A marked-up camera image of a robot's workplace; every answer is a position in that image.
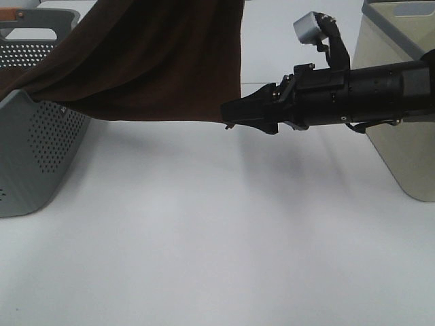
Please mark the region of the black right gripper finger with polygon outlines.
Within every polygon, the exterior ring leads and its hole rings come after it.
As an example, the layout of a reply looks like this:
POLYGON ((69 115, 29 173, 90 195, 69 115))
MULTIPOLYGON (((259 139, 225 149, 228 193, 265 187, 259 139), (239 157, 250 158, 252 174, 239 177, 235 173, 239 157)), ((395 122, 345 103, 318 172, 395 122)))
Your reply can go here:
POLYGON ((266 107, 273 102, 276 83, 266 84, 249 96, 221 105, 223 119, 264 119, 266 107))
POLYGON ((269 135, 275 135, 279 132, 278 123, 269 120, 267 117, 256 120, 235 120, 234 118, 223 116, 222 120, 228 128, 233 128, 234 126, 247 126, 269 135))

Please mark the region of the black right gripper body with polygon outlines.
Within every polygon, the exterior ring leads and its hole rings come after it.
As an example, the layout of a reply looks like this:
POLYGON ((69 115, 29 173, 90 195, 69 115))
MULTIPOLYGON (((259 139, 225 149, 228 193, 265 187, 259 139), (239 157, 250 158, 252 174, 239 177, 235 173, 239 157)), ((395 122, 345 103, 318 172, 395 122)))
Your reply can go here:
POLYGON ((284 123, 295 130, 348 124, 350 69, 294 67, 293 74, 271 85, 271 130, 284 123))

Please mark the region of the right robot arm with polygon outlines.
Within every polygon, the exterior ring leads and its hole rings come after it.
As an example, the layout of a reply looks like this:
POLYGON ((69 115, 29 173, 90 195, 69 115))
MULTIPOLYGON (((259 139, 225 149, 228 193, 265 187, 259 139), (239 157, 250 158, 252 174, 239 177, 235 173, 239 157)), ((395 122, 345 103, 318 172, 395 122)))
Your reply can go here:
POLYGON ((344 124, 354 132, 380 124, 434 121, 434 52, 421 59, 362 69, 298 65, 280 84, 221 106, 225 123, 277 134, 344 124))

